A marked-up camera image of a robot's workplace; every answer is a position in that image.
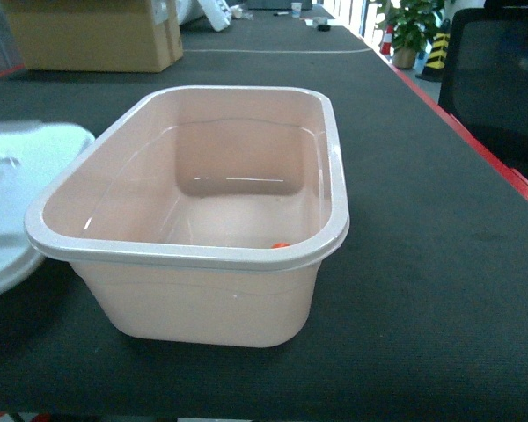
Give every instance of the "yellow and black striped post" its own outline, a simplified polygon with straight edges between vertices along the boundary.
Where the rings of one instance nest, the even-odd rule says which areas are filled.
[[[432,42],[432,50],[430,50],[429,59],[426,61],[422,73],[416,77],[430,82],[442,82],[449,42],[450,20],[446,19],[440,25],[440,30]]]

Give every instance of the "plastic basin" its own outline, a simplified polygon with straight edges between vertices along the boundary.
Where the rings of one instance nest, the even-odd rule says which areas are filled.
[[[128,335],[281,344],[303,327],[319,264],[348,232],[333,108],[295,88],[154,92],[25,223],[32,245],[70,262]]]

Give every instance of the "green leaves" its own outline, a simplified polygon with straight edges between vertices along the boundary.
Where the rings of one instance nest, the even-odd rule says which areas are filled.
[[[444,0],[401,0],[400,3],[400,8],[390,8],[385,20],[394,27],[393,48],[408,47],[420,52],[438,33],[436,22],[443,17]]]

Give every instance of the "cardboard box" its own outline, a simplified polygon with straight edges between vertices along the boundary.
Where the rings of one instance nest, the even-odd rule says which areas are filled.
[[[182,55],[175,0],[1,0],[27,69],[159,72]]]

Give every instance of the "chair backrest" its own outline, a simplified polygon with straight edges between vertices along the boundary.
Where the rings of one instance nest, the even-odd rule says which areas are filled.
[[[454,15],[438,104],[528,178],[528,8]]]

